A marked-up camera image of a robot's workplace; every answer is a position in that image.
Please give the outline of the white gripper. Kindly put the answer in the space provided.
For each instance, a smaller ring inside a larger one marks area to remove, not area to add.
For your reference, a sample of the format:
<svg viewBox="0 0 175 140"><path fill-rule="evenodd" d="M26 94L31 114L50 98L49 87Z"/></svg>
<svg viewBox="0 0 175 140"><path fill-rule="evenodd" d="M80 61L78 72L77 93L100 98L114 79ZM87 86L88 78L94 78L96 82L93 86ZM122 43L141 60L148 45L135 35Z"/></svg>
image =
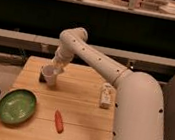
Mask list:
<svg viewBox="0 0 175 140"><path fill-rule="evenodd" d="M55 75L60 75L64 71L65 64L61 61L59 55L55 55L53 59L51 59L52 66L54 68L53 73Z"/></svg>

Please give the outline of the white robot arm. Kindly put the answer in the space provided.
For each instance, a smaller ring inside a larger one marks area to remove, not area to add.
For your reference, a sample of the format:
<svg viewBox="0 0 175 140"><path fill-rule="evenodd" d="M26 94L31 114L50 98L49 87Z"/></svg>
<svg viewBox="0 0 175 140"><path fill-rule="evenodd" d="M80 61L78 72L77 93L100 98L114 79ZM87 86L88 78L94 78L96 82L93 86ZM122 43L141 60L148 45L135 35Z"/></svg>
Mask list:
<svg viewBox="0 0 175 140"><path fill-rule="evenodd" d="M63 30L53 64L66 66L77 55L115 88L112 140L164 140L164 96L157 80L90 47L87 33L80 27Z"/></svg>

